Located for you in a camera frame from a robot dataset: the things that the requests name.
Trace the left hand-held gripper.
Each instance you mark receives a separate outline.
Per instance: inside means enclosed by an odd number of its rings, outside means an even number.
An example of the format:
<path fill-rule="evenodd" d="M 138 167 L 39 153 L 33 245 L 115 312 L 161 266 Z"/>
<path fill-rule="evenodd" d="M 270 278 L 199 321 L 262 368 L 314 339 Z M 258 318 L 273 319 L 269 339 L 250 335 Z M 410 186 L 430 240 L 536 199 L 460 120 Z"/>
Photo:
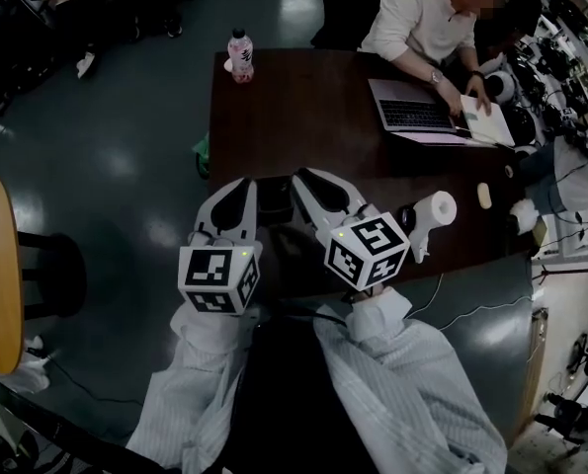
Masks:
<path fill-rule="evenodd" d="M 192 233 L 180 248 L 177 278 L 179 292 L 198 312 L 245 312 L 260 279 L 263 245 L 211 236 L 255 238 L 257 209 L 258 187 L 249 178 L 225 185 L 199 208 L 195 229 L 205 233 Z"/>

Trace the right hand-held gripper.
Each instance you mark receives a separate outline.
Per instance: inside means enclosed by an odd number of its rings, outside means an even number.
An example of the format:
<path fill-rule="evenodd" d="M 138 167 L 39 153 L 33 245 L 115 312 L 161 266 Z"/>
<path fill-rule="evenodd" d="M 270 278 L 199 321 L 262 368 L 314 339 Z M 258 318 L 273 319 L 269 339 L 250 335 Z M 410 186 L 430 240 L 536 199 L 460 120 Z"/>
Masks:
<path fill-rule="evenodd" d="M 363 197 L 354 185 L 319 169 L 300 168 L 293 187 L 329 271 L 358 291 L 397 275 L 410 243 L 390 213 L 355 201 Z"/>

